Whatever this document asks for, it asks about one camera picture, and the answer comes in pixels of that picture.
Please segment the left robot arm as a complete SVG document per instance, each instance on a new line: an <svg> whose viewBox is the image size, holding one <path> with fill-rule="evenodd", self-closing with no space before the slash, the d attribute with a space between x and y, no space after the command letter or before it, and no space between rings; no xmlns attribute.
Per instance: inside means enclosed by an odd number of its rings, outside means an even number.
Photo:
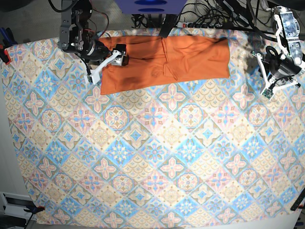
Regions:
<svg viewBox="0 0 305 229"><path fill-rule="evenodd" d="M281 0L274 0L272 3L261 0L257 3L261 5L262 10L271 12L275 37L265 35L256 27L257 15L253 12L248 0L247 8L253 18L249 22L250 26L261 37L276 42L280 48L279 53L272 46L266 46L266 54L252 52L258 61L265 83L261 95L271 100L278 91L291 86L300 87L297 77L305 73L305 55L299 39L300 25L292 11L292 9L300 7L301 2L292 0L285 5Z"/></svg>

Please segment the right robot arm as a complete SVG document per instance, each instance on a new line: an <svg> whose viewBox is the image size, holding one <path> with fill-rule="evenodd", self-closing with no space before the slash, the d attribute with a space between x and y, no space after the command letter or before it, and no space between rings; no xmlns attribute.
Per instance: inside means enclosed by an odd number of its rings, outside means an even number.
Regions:
<svg viewBox="0 0 305 229"><path fill-rule="evenodd" d="M61 9L48 1L51 8L61 14L59 48L66 53L76 54L85 64L85 83L97 84L107 65L126 66L129 56L125 44L109 49L98 40L97 32L89 29L89 19L95 9L89 0L62 0Z"/></svg>

